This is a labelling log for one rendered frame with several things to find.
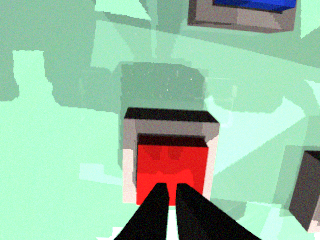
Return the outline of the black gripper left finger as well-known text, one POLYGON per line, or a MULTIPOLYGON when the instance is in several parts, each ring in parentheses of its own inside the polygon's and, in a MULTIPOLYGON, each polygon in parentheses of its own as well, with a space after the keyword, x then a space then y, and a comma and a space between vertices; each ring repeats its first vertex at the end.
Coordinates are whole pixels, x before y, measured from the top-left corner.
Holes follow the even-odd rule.
POLYGON ((113 240, 167 240, 168 208, 167 184, 156 183, 113 240))

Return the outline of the red button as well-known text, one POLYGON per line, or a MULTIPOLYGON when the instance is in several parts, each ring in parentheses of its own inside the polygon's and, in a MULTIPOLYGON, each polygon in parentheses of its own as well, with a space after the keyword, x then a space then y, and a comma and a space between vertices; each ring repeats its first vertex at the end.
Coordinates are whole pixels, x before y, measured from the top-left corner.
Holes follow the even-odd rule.
POLYGON ((209 111, 128 107, 124 117, 123 203, 141 205, 156 183, 177 183, 211 201, 220 123, 209 111))

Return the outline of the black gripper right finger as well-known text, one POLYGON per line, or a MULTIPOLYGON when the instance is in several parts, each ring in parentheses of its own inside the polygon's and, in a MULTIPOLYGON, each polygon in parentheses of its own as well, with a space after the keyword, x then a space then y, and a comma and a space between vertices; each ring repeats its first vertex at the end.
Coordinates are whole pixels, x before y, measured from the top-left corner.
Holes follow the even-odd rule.
POLYGON ((188 183, 176 184, 175 212, 179 240, 263 240, 188 183))

